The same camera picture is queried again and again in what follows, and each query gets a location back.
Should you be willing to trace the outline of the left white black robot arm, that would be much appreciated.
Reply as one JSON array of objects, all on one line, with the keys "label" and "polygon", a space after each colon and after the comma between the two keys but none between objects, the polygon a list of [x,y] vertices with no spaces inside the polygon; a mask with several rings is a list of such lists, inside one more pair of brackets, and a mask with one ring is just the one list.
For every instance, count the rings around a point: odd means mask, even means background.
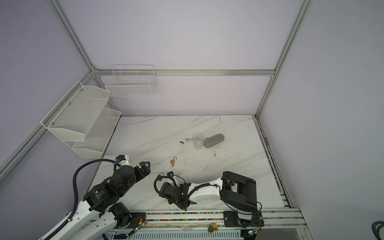
[{"label": "left white black robot arm", "polygon": [[124,161],[105,161],[115,167],[113,175],[95,185],[83,199],[79,198],[77,176],[83,168],[98,161],[87,162],[75,171],[73,209],[42,237],[43,240],[92,240],[115,227],[125,228],[133,223],[131,212],[119,200],[134,184],[150,174],[151,164],[140,162],[132,167]]}]

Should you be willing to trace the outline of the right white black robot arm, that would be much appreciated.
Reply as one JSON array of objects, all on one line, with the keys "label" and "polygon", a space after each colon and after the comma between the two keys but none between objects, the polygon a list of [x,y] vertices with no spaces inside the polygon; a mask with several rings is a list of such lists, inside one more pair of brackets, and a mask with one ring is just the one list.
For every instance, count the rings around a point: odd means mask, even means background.
[{"label": "right white black robot arm", "polygon": [[223,172],[217,180],[192,184],[177,182],[178,176],[173,172],[158,175],[153,185],[159,197],[170,205],[187,211],[192,205],[205,200],[220,200],[230,210],[223,213],[225,227],[263,227],[262,204],[257,200],[257,183],[255,180],[233,173]]}]

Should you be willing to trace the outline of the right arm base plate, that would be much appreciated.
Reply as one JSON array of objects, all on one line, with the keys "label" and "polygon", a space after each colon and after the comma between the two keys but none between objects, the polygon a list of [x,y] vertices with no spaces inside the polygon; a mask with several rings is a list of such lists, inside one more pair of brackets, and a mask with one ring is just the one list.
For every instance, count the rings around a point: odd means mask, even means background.
[{"label": "right arm base plate", "polygon": [[255,212],[251,215],[244,215],[234,211],[224,211],[223,215],[225,227],[261,228],[265,226],[264,218],[261,212]]}]

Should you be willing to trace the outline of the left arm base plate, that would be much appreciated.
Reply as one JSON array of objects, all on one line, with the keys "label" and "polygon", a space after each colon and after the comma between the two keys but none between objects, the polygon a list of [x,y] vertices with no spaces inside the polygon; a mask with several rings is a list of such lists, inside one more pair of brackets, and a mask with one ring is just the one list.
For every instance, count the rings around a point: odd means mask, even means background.
[{"label": "left arm base plate", "polygon": [[145,212],[130,212],[128,214],[123,214],[118,217],[112,215],[113,221],[117,222],[116,228],[118,229],[134,229],[139,226],[140,222],[146,220]]}]

